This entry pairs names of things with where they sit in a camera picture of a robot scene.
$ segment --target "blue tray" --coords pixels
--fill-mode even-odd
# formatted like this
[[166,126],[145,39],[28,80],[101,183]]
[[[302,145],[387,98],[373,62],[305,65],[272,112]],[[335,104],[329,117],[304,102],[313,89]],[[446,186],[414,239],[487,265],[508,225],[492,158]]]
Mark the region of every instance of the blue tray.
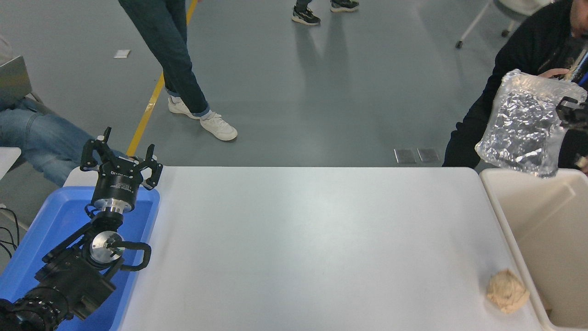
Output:
[[[53,192],[35,217],[21,245],[0,277],[0,297],[16,301],[39,282],[35,273],[45,265],[41,258],[65,240],[90,218],[84,212],[94,187],[63,187]],[[159,206],[156,190],[139,189],[135,209],[124,214],[118,232],[126,241],[148,242]],[[125,250],[125,264],[137,265],[142,253]],[[149,266],[139,272],[149,272]],[[116,290],[102,306],[82,321],[77,317],[63,321],[59,331],[114,331],[118,329],[131,296],[137,272],[117,272],[112,278]]]

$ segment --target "black jacket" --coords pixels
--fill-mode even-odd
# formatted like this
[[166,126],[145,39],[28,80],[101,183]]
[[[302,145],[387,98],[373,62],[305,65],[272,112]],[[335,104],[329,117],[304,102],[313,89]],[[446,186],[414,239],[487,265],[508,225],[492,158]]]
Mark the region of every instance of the black jacket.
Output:
[[[474,168],[479,163],[480,157],[474,147],[484,135],[496,91],[507,72],[519,69],[527,74],[539,75],[562,67],[557,61],[565,40],[570,36],[571,6],[572,0],[562,0],[538,10],[521,24],[498,52],[494,70],[482,95],[463,121],[456,124],[457,130],[451,133],[444,167]],[[577,131],[569,131],[562,145],[560,167],[574,167],[575,155],[588,152],[588,144],[581,143],[584,136]]]

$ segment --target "clear plastic bag with foil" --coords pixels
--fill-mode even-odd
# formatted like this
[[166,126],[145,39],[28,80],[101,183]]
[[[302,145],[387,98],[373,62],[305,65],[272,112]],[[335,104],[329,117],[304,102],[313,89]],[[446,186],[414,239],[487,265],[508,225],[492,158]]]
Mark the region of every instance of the clear plastic bag with foil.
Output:
[[529,75],[515,69],[503,78],[492,114],[476,152],[501,168],[537,177],[557,173],[566,129],[556,106],[563,97],[586,100],[586,90],[569,81]]

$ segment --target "white table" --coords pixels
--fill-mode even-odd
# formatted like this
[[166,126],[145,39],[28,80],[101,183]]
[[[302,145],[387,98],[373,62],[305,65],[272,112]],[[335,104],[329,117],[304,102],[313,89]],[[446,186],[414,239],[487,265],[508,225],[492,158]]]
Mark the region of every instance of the white table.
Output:
[[18,147],[0,147],[0,179],[10,170],[19,156],[21,156],[21,149]]
[[473,170],[166,167],[157,189],[122,331],[541,330],[485,298],[518,271]]

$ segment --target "gray floor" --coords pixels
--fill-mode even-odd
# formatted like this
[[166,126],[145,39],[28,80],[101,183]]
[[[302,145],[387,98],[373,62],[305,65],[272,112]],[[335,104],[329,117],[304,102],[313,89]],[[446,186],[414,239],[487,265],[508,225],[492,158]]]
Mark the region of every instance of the gray floor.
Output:
[[[167,166],[439,166],[398,164],[394,149],[442,159],[509,19],[491,8],[456,50],[486,0],[363,0],[351,14],[316,0],[319,27],[292,22],[293,3],[201,2],[188,27],[194,72],[239,137],[219,141],[169,113],[163,92],[137,154],[154,143]],[[161,68],[118,3],[4,0],[0,24],[44,103],[92,135],[112,127],[110,146],[126,151]],[[129,58],[114,59],[118,49]],[[30,224],[55,189],[24,165],[2,179],[0,202]]]

